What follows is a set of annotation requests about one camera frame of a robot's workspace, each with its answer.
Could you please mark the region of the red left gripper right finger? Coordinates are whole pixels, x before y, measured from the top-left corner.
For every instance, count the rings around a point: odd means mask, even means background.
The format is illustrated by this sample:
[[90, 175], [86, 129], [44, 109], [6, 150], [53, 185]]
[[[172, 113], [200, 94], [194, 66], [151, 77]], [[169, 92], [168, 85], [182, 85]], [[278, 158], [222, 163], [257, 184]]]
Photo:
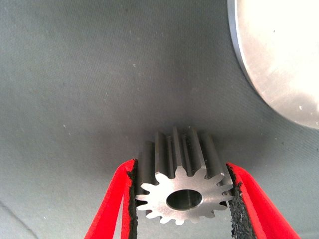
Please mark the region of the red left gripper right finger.
[[253, 176], [233, 163], [226, 165], [235, 193], [230, 207], [232, 236], [235, 239], [299, 239]]

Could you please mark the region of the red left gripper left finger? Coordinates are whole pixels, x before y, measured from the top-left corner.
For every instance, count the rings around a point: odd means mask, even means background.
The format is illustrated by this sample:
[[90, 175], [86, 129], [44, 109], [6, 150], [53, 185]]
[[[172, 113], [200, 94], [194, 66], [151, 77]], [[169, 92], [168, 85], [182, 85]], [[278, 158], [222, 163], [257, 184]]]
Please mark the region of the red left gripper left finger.
[[122, 239], [136, 239], [138, 217], [135, 200], [136, 159], [122, 163], [115, 171], [102, 203], [85, 235], [86, 239], [112, 239], [122, 206]]

